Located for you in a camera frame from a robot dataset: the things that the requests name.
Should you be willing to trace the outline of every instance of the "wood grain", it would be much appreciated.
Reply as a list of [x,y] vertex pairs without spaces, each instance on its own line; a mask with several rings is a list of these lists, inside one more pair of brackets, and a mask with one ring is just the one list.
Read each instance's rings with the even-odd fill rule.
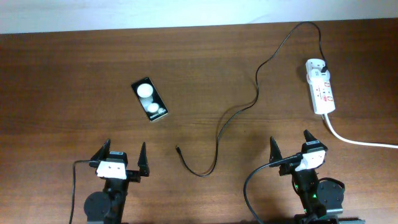
[[[336,131],[398,144],[398,20],[318,24]],[[312,111],[304,64],[320,54],[310,26],[259,72],[259,101],[224,132],[215,172],[202,179],[183,168],[174,146],[194,170],[209,168],[217,127],[254,99],[257,66],[294,25],[0,35],[0,223],[67,222],[72,162],[90,158],[106,138],[127,152],[131,169],[147,143],[151,174],[130,185],[125,222],[251,221],[244,180],[268,161],[270,136],[289,156],[301,149],[304,129],[330,149],[319,176],[346,184],[343,216],[395,223],[398,152],[343,143]],[[158,122],[148,121],[130,88],[143,77],[170,111]],[[77,170],[74,223],[84,223],[83,203],[104,182],[87,165]],[[303,212],[290,177],[277,169],[253,177],[248,194],[264,220]]]

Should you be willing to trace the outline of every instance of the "black cable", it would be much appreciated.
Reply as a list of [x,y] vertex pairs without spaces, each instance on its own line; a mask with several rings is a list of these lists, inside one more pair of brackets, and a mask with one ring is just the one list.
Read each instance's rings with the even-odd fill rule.
[[73,211],[75,209],[75,188],[76,188],[76,164],[83,162],[91,162],[90,160],[79,160],[73,163],[73,184],[72,184],[72,209],[70,210],[69,224],[72,224]]
[[278,47],[278,49],[275,51],[275,53],[272,54],[271,57],[269,57],[269,59],[267,59],[265,62],[262,62],[262,63],[260,64],[260,66],[257,68],[257,70],[256,70],[256,88],[257,88],[257,90],[256,90],[256,98],[254,99],[253,103],[252,103],[250,106],[247,106],[247,107],[245,107],[245,108],[239,110],[238,112],[236,112],[234,115],[232,115],[232,117],[230,117],[230,119],[227,120],[227,122],[224,124],[223,128],[221,128],[221,131],[218,133],[218,137],[217,137],[217,139],[216,139],[216,152],[215,152],[215,158],[214,158],[213,166],[211,167],[211,169],[210,169],[207,173],[205,173],[205,174],[197,174],[196,172],[194,172],[193,170],[191,170],[191,169],[188,167],[187,163],[186,163],[185,160],[184,160],[184,157],[182,156],[182,152],[181,152],[180,147],[179,147],[179,146],[176,146],[176,147],[175,147],[175,149],[177,150],[178,154],[179,154],[180,157],[181,157],[181,160],[182,160],[184,166],[189,170],[189,172],[191,172],[192,174],[194,174],[194,175],[196,175],[196,176],[198,176],[198,177],[207,177],[207,176],[209,176],[209,175],[214,171],[214,169],[216,168],[217,159],[218,159],[218,143],[220,142],[221,134],[223,133],[225,127],[227,127],[227,125],[229,124],[229,122],[231,122],[231,120],[232,120],[236,115],[238,115],[238,114],[240,114],[241,112],[243,112],[243,111],[245,111],[245,110],[247,110],[247,109],[253,107],[253,106],[257,103],[257,100],[258,100],[258,98],[259,98],[259,83],[258,83],[258,80],[257,80],[257,75],[258,75],[258,73],[259,73],[260,68],[261,68],[263,65],[265,65],[267,62],[269,62],[271,59],[273,59],[273,58],[275,57],[275,55],[278,53],[278,51],[280,50],[280,48],[285,44],[286,40],[290,37],[290,35],[292,35],[293,31],[294,31],[296,28],[298,28],[299,26],[301,26],[302,24],[311,24],[311,25],[313,25],[313,26],[315,26],[315,27],[317,28],[318,34],[319,34],[319,51],[321,52],[322,59],[325,61],[325,66],[322,68],[322,72],[325,72],[325,71],[328,70],[327,62],[326,62],[325,56],[323,55],[323,52],[322,52],[322,46],[321,46],[321,30],[319,29],[319,27],[318,27],[315,23],[309,22],[309,21],[301,22],[301,23],[297,24],[297,25],[289,32],[289,34],[288,34],[287,37],[284,39],[284,41],[279,45],[279,47]]
[[254,218],[256,218],[257,222],[259,222],[260,224],[264,224],[264,222],[261,221],[261,219],[257,216],[255,211],[251,207],[250,202],[248,200],[248,195],[246,193],[246,188],[248,187],[249,180],[251,179],[251,177],[254,174],[256,174],[256,172],[259,172],[263,168],[266,168],[266,167],[269,167],[269,166],[273,166],[273,165],[279,165],[279,164],[283,164],[283,163],[289,163],[287,161],[290,161],[291,159],[295,159],[295,158],[298,158],[298,157],[299,157],[299,155],[293,155],[293,156],[286,157],[285,159],[282,159],[282,160],[279,160],[279,161],[276,161],[276,162],[270,162],[268,164],[262,165],[262,166],[258,167],[257,169],[255,169],[253,172],[251,172],[251,174],[246,178],[246,181],[244,182],[244,185],[243,185],[244,201],[246,202],[246,205],[248,205],[249,210],[253,214]]

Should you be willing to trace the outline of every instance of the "black plug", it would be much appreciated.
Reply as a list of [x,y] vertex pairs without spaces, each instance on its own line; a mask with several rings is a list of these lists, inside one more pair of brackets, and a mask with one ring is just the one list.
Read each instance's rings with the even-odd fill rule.
[[326,61],[325,61],[325,66],[322,68],[321,72],[325,73],[327,70],[328,70],[328,65],[326,64]]
[[180,146],[176,145],[175,150],[177,150],[177,153],[180,154],[180,156],[182,155]]

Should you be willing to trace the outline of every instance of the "white power strip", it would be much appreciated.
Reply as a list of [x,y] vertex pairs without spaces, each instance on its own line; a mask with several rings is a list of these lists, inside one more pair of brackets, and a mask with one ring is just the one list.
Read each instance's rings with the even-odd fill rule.
[[325,62],[320,59],[310,59],[305,63],[313,110],[316,114],[326,114],[336,109],[329,82],[330,73],[328,70],[324,73],[321,72],[324,66]]
[[311,98],[313,110],[316,114],[323,116],[329,130],[333,133],[336,138],[348,142],[351,144],[359,144],[362,146],[376,146],[376,147],[390,147],[398,149],[398,146],[391,144],[379,144],[379,143],[368,143],[368,142],[358,142],[345,139],[331,126],[328,113],[336,109],[335,99],[331,93],[330,86],[330,72],[327,70],[321,72],[322,68],[325,66],[325,61],[320,59],[310,59],[305,63],[305,68],[307,69],[307,81],[310,84]]

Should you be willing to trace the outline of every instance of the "connector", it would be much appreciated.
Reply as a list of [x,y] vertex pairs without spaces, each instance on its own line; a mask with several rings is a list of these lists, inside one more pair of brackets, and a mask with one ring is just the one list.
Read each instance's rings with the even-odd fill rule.
[[325,66],[322,68],[321,72],[325,73],[328,70],[328,65],[325,62]]
[[175,150],[177,150],[177,153],[178,153],[180,156],[182,155],[180,146],[176,145],[176,146],[175,146]]
[[323,164],[323,161],[325,160],[325,154],[325,150],[303,154],[303,159],[301,160],[300,165],[295,168],[295,171],[298,172],[305,169],[317,168]]
[[98,177],[126,180],[126,165],[122,162],[101,161],[96,170]]

